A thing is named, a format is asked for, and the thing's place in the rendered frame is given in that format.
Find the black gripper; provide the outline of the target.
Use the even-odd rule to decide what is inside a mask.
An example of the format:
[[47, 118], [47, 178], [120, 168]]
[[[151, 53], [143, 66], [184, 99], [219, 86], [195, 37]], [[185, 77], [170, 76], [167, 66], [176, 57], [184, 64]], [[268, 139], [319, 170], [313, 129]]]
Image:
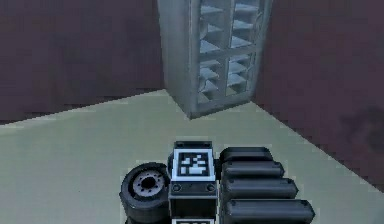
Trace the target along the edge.
[[171, 224], [166, 170], [163, 163], [148, 162], [126, 174], [119, 193], [124, 224]]

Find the grey shelf cabinet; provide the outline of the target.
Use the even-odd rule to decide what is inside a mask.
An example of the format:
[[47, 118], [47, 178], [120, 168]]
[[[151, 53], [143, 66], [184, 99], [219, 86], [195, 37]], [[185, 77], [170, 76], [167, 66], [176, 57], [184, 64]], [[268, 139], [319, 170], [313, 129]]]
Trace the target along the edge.
[[157, 0], [164, 85], [190, 119], [248, 103], [274, 0]]

